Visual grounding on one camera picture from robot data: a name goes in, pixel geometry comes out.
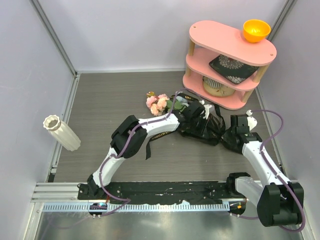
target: yellow bowl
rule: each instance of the yellow bowl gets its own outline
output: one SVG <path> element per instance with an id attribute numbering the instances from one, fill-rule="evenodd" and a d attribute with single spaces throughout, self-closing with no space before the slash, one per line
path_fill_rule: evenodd
<path id="1" fill-rule="evenodd" d="M 249 43 L 257 43 L 271 31 L 268 23 L 258 19 L 250 19 L 243 24 L 243 36 Z"/>

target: pink shelf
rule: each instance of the pink shelf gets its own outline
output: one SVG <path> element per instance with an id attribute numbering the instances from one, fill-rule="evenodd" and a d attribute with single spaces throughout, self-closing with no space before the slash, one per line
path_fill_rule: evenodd
<path id="1" fill-rule="evenodd" d="M 203 86 L 202 76 L 196 72 L 191 72 L 190 76 L 183 76 L 184 87 L 195 91 L 197 94 L 201 95 L 203 98 L 216 103 L 229 110 L 241 109 L 246 103 L 242 102 L 241 99 L 245 92 L 235 91 L 231 96 L 217 97 L 208 94 Z"/>
<path id="2" fill-rule="evenodd" d="M 256 74 L 253 74 L 240 84 L 234 84 L 228 79 L 225 79 L 223 76 L 218 74 L 209 66 L 209 63 L 218 55 L 219 53 L 216 53 L 206 48 L 195 48 L 193 56 L 186 56 L 186 64 L 192 71 L 206 76 L 210 79 L 216 80 L 217 82 L 222 83 L 223 85 L 226 85 L 235 90 L 246 92 L 255 89 L 258 86 L 258 82 L 253 82 L 254 76 Z"/>
<path id="3" fill-rule="evenodd" d="M 189 35 L 201 47 L 252 66 L 268 65 L 277 55 L 276 47 L 270 41 L 249 43 L 243 38 L 242 29 L 216 21 L 196 22 L 190 27 Z"/>

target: wall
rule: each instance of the wall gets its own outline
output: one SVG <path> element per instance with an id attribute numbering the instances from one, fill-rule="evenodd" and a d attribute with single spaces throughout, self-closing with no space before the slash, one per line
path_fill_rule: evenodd
<path id="1" fill-rule="evenodd" d="M 43 121 L 62 113 L 72 75 L 28 0 L 2 3 L 0 53 L 0 239 L 18 240 L 55 145 Z"/>
<path id="2" fill-rule="evenodd" d="M 184 68 L 189 27 L 273 25 L 286 0 L 40 0 L 78 71 Z"/>
<path id="3" fill-rule="evenodd" d="M 276 142 L 286 172 L 304 188 L 311 226 L 320 222 L 319 9 L 318 0 L 297 1 L 275 36 L 277 57 L 259 85 L 265 108 L 284 117 Z M 271 120 L 275 131 L 279 121 Z M 318 226 L 313 230 L 320 239 Z"/>

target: gray wood floor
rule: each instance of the gray wood floor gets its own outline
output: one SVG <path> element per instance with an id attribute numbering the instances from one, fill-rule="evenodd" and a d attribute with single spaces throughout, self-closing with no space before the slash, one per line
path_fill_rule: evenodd
<path id="1" fill-rule="evenodd" d="M 151 118 L 146 107 L 146 93 L 172 95 L 183 88 L 184 72 L 134 72 L 82 74 L 72 107 L 69 126 L 81 139 L 78 150 L 62 149 L 55 182 L 85 182 L 105 158 L 111 134 L 128 116 Z M 222 109 L 227 127 L 231 114 L 244 114 L 260 109 L 254 92 L 246 106 L 237 111 Z M 269 136 L 262 113 L 255 113 L 255 131 L 262 139 Z M 276 161 L 272 145 L 267 146 Z M 146 148 L 126 160 L 113 176 L 113 181 L 223 181 L 234 172 L 257 175 L 242 155 L 221 144 L 209 146 L 186 139 L 175 132 L 151 143 L 151 158 L 145 160 Z"/>

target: white vase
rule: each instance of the white vase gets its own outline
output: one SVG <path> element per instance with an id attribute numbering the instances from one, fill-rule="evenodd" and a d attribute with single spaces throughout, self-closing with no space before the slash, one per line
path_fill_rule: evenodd
<path id="1" fill-rule="evenodd" d="M 50 115 L 45 118 L 43 127 L 69 151 L 77 150 L 80 147 L 79 137 L 72 129 L 61 121 L 57 115 Z"/>

